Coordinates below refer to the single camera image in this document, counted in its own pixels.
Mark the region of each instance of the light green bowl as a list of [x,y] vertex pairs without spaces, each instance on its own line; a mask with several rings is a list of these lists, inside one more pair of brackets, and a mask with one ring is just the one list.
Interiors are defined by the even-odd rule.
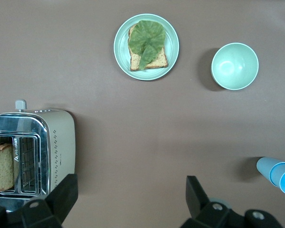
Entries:
[[221,47],[213,57],[211,74],[221,87],[230,90],[243,89],[250,85],[258,72],[256,53],[241,43]]

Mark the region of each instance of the toast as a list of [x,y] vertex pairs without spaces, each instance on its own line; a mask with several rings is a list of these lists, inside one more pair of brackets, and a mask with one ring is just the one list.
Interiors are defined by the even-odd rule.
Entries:
[[0,191],[14,186],[13,146],[6,143],[0,145]]
[[[132,34],[132,31],[133,31],[135,26],[136,26],[136,24],[133,25],[128,31],[128,42],[131,39],[131,34]],[[128,47],[128,49],[129,49],[129,54],[131,56],[130,70],[131,71],[138,71],[141,56],[133,53],[132,50],[130,49],[130,47]],[[165,46],[163,46],[162,49],[160,50],[160,52],[158,53],[157,58],[155,60],[153,60],[152,62],[148,63],[146,65],[145,69],[155,69],[155,68],[162,68],[162,67],[167,67],[167,66],[168,66],[167,56],[165,53]]]

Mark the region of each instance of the silver toaster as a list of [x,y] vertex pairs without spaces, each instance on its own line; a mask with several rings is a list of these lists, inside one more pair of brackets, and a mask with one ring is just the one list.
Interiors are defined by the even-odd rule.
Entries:
[[58,109],[0,114],[0,145],[13,144],[14,187],[0,192],[0,206],[15,211],[33,197],[48,195],[75,172],[75,125],[70,113]]

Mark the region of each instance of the cup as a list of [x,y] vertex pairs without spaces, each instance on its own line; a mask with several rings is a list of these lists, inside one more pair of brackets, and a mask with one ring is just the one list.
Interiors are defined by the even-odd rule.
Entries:
[[285,193],[285,164],[277,165],[272,169],[271,180]]
[[264,157],[257,161],[257,170],[285,193],[285,161]]

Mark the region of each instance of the plate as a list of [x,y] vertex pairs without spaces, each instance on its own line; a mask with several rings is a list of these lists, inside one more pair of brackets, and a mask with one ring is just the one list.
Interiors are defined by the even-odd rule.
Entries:
[[[130,54],[128,49],[128,30],[140,20],[151,20],[162,24],[166,31],[165,53],[166,68],[130,71]],[[179,54],[179,40],[173,26],[164,18],[154,14],[139,14],[125,21],[119,28],[114,41],[114,54],[120,68],[129,76],[138,80],[155,80],[169,72],[176,63]]]

